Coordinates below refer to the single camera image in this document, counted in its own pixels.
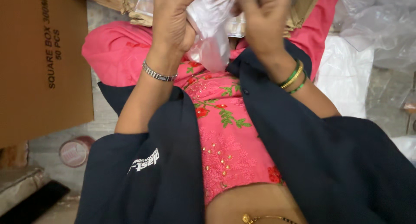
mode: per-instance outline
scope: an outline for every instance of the printed logo on jacket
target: printed logo on jacket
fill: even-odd
[[[129,173],[132,168],[134,168],[136,172],[139,172],[140,170],[150,165],[155,165],[157,159],[159,159],[159,151],[156,148],[155,151],[148,158],[134,160],[132,166],[130,166],[127,173]]]

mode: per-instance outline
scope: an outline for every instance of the woman's right hand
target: woman's right hand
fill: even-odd
[[[245,39],[257,58],[267,67],[287,57],[283,32],[291,0],[237,0],[246,18]]]

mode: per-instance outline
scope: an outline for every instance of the cardboard box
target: cardboard box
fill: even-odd
[[[85,0],[0,7],[0,148],[93,120]]]
[[[97,3],[118,10],[121,13],[129,12],[132,18],[131,23],[134,25],[151,26],[152,17],[143,12],[135,12],[134,8],[138,0],[94,0]],[[288,29],[293,31],[301,28],[303,22],[307,19],[318,0],[293,0],[292,9],[286,23]]]

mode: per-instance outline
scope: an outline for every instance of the woman's left hand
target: woman's left hand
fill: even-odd
[[[173,63],[169,66],[179,65],[180,59],[195,40],[195,30],[186,20],[185,12],[193,1],[154,0],[153,43],[149,55],[162,54],[164,59]]]

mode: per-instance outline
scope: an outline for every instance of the wrist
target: wrist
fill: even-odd
[[[152,45],[146,56],[146,63],[154,72],[164,76],[172,76],[178,72],[183,55],[172,49]]]
[[[270,79],[275,83],[284,82],[296,69],[295,59],[286,51],[265,59],[263,63]]]

